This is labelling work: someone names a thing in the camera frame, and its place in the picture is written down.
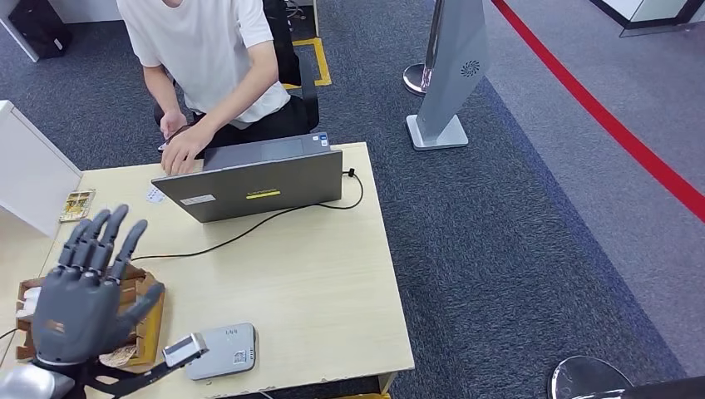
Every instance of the man's hand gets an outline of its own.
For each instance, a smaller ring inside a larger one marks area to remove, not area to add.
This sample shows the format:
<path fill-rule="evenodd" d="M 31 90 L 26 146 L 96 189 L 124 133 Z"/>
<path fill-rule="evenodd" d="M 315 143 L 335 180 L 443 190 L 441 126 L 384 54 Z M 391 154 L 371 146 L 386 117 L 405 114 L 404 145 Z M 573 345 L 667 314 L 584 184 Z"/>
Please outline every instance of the man's hand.
<path fill-rule="evenodd" d="M 181 113 L 181 111 L 167 111 L 161 118 L 160 129 L 161 133 L 164 135 L 164 140 L 168 140 L 170 137 L 176 133 L 182 126 L 188 124 L 186 116 Z"/>
<path fill-rule="evenodd" d="M 168 175 L 181 175 L 194 170 L 195 157 L 213 140 L 215 131 L 197 123 L 179 133 L 164 150 L 161 167 Z"/>

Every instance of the laptop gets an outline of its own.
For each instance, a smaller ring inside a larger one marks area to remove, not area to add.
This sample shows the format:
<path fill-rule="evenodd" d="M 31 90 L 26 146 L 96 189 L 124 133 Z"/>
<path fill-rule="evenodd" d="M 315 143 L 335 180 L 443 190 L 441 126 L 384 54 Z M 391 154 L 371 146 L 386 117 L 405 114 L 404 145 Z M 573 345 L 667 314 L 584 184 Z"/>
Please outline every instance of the laptop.
<path fill-rule="evenodd" d="M 343 152 L 326 133 L 208 149 L 204 170 L 152 184 L 201 223 L 340 200 Z"/>

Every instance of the metal base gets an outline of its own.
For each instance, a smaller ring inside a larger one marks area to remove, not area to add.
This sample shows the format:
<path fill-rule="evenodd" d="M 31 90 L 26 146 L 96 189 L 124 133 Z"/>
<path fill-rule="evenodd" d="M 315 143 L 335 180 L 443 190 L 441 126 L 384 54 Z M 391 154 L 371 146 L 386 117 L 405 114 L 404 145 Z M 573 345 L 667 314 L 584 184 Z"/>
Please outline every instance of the metal base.
<path fill-rule="evenodd" d="M 588 356 L 562 361 L 549 381 L 549 399 L 573 399 L 597 392 L 621 392 L 632 387 L 627 377 L 607 362 Z M 596 397 L 618 397 L 614 395 Z"/>
<path fill-rule="evenodd" d="M 404 70 L 404 87 L 417 96 L 425 96 L 428 85 L 422 85 L 424 64 L 415 64 Z"/>
<path fill-rule="evenodd" d="M 407 129 L 409 130 L 409 134 L 412 136 L 414 150 L 417 151 L 465 147 L 467 145 L 467 135 L 465 134 L 465 129 L 463 129 L 457 115 L 452 117 L 451 121 L 448 123 L 448 126 L 446 126 L 446 129 L 443 129 L 441 135 L 433 141 L 423 140 L 421 131 L 419 131 L 417 124 L 416 115 L 407 116 Z"/>

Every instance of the office chair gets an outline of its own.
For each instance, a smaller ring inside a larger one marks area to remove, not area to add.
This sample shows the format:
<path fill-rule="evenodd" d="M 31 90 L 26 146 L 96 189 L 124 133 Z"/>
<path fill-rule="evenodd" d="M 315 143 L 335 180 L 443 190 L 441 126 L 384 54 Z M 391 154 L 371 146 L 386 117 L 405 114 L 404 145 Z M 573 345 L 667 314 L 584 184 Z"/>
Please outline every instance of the office chair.
<path fill-rule="evenodd" d="M 290 101 L 302 101 L 306 110 L 308 129 L 318 126 L 318 93 L 313 80 L 313 69 L 306 60 L 300 59 L 293 50 L 291 31 L 284 0 L 263 0 L 264 15 L 274 38 L 274 52 L 277 55 L 279 81 L 283 84 L 301 86 L 301 97 L 291 96 Z M 159 125 L 164 112 L 159 104 L 154 106 L 154 117 Z"/>

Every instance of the floor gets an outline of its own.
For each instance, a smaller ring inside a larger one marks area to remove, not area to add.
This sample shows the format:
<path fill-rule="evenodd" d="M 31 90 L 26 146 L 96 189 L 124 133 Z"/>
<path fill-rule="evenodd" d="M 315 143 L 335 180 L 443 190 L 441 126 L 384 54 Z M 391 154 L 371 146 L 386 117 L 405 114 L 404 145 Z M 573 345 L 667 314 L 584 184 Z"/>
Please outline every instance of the floor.
<path fill-rule="evenodd" d="M 705 192 L 699 115 L 705 24 L 619 38 L 621 26 L 587 0 L 508 4 L 620 121 Z M 494 42 L 488 79 L 683 367 L 705 374 L 705 357 L 693 351 L 705 339 L 705 314 L 698 310 L 705 302 L 705 224 L 583 110 L 496 8 L 486 6 Z"/>

